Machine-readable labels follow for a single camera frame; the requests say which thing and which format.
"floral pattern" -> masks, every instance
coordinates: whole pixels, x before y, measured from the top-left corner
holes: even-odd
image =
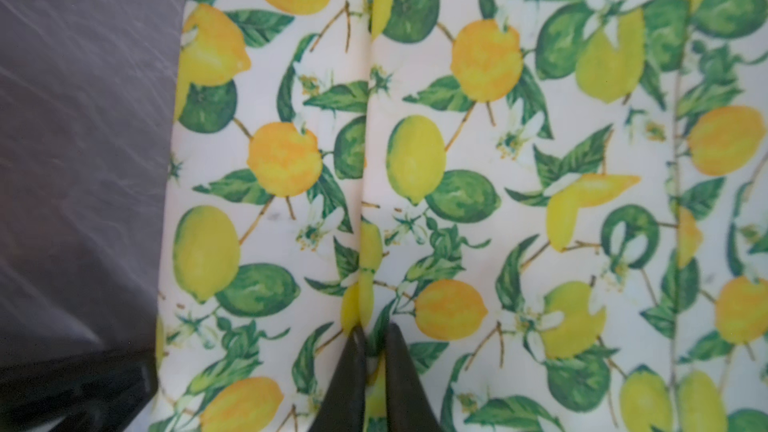
[[[768,430],[768,0],[187,0],[150,432]],[[366,429],[386,430],[381,361]]]

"gray surface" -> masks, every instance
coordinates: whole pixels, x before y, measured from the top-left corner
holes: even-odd
[[[183,0],[0,0],[0,367],[154,344]]]

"twig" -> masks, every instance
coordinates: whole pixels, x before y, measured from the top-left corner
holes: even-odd
[[[350,38],[352,37],[352,20],[350,19],[350,2],[344,2],[344,14],[346,14],[346,46],[344,53],[350,52]]]
[[[730,374],[731,366],[734,363],[735,352],[736,347],[732,348],[730,352],[728,352],[728,355],[725,357],[725,368],[723,369],[723,375],[720,376],[720,386],[717,388],[721,396],[723,395],[723,390],[725,390],[725,385],[728,381],[728,375]]]
[[[320,355],[320,352],[322,352],[322,350],[323,350],[324,348],[328,347],[328,346],[331,344],[331,342],[333,342],[333,341],[337,340],[337,339],[339,338],[339,336],[340,336],[340,335],[341,335],[343,332],[344,332],[344,329],[342,329],[342,330],[340,330],[340,331],[336,332],[336,333],[333,335],[333,337],[331,337],[331,338],[330,338],[330,339],[328,339],[327,341],[325,341],[325,342],[323,342],[322,344],[320,344],[320,345],[319,345],[319,346],[318,346],[318,347],[315,349],[315,357],[317,357],[318,355]]]
[[[451,31],[448,30],[448,28],[443,24],[442,22],[437,22],[437,28],[440,29],[444,34],[446,34],[446,37],[451,42],[456,41],[456,39],[453,38],[453,34],[451,34]]]
[[[706,300],[709,302],[712,302],[713,304],[717,303],[717,299],[712,296],[709,292],[705,291],[704,289],[699,289],[699,293],[702,294]]]
[[[744,202],[750,199],[750,196],[752,195],[752,189],[755,187],[755,181],[763,171],[763,167],[765,166],[766,162],[768,162],[768,152],[766,152],[763,158],[760,159],[760,162],[757,164],[757,168],[755,168],[755,171],[752,172],[752,177],[750,177],[750,185],[744,191]]]
[[[486,102],[485,107],[488,109],[488,118],[491,119],[491,125],[496,127],[496,120],[493,118],[493,109],[491,109],[491,103]]]
[[[650,285],[650,279],[648,279],[648,274],[645,273],[645,269],[640,269],[640,273],[643,275],[643,280],[645,281],[645,287],[648,289],[648,293],[650,294],[650,300],[654,301],[654,305],[658,306],[659,302],[656,300],[656,294],[654,293],[654,288]]]
[[[472,355],[469,357],[469,360],[467,360],[467,366],[464,367],[464,370],[469,370],[469,366],[472,365],[472,362],[475,361],[475,357],[477,357],[478,353],[480,352],[480,349],[482,349],[483,345],[485,345],[485,342],[488,342],[491,340],[491,337],[498,332],[498,325],[497,327],[494,327],[491,332],[485,336],[485,338],[478,344],[477,348],[474,352],[472,352]]]
[[[328,24],[326,24],[326,26],[324,26],[322,28],[322,31],[317,36],[317,39],[315,40],[314,45],[312,45],[312,48],[310,49],[310,52],[314,52],[315,51],[315,48],[317,47],[317,44],[320,43],[320,39],[322,38],[322,36],[324,36],[326,34],[326,32],[328,32],[328,29],[331,28],[331,25],[333,25],[333,23],[336,22],[339,19],[339,17],[341,17],[341,14],[344,14],[345,10],[347,11],[347,13],[350,12],[350,3],[349,2],[345,2],[344,6],[341,8],[341,10],[339,10],[339,12],[337,12],[336,15],[333,16],[333,18],[328,22]]]
[[[293,215],[293,206],[290,204],[289,197],[286,197],[286,204],[288,204],[288,212],[290,213],[291,220],[296,220],[296,216]]]
[[[469,107],[469,110],[467,111],[467,113],[464,114],[464,118],[462,119],[462,123],[458,124],[458,129],[456,129],[456,132],[453,133],[453,137],[451,137],[451,140],[448,141],[448,144],[446,145],[446,152],[448,151],[448,149],[451,148],[453,143],[456,141],[456,139],[458,138],[458,134],[460,134],[462,132],[462,129],[464,128],[464,124],[466,124],[467,120],[469,119],[469,116],[472,114],[472,111],[475,110],[475,105],[476,104],[477,104],[476,102],[473,103],[472,106]]]
[[[502,322],[496,321],[496,331],[498,332],[498,344],[502,351],[498,355],[498,368],[504,369],[504,333],[502,332]]]
[[[266,213],[266,210],[269,208],[274,198],[275,197],[272,196],[270,197],[269,200],[266,201],[266,204],[264,204],[264,207],[262,207],[261,210],[259,211],[259,215],[256,216],[256,220],[254,220],[254,223],[251,224],[250,227],[248,227],[248,230],[245,231],[245,234],[243,234],[243,237],[240,238],[240,245],[243,245],[243,242],[245,242],[245,239],[248,238],[248,235],[250,235],[254,231],[256,226],[259,225],[259,220],[261,220],[261,218],[264,216],[264,214]]]
[[[525,272],[525,269],[528,268],[528,266],[536,260],[536,257],[542,254],[543,251],[547,250],[547,247],[549,247],[549,240],[547,240],[547,243],[542,246],[539,250],[537,250],[527,261],[525,261],[520,266],[520,275],[522,275]]]
[[[392,292],[397,292],[397,287],[395,287],[394,285],[387,284],[386,282],[381,282],[381,281],[376,281],[375,280],[375,281],[373,281],[373,284],[374,285],[378,285],[379,287],[388,288]],[[411,296],[410,294],[407,294],[407,293],[403,292],[401,295],[403,297],[407,298],[409,301],[413,300],[413,296]]]

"lemon print fabric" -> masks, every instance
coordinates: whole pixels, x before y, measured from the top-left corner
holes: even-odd
[[[150,432],[768,427],[768,0],[186,0]]]

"white flower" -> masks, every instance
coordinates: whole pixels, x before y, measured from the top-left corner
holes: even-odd
[[[328,216],[323,218],[324,202],[324,196],[317,196],[310,204],[307,225],[299,230],[299,235],[296,236],[296,241],[301,244],[302,250],[305,248],[312,251],[317,250],[317,246],[320,245],[322,238],[338,227],[341,221],[344,220],[344,209],[341,207],[334,208]]]

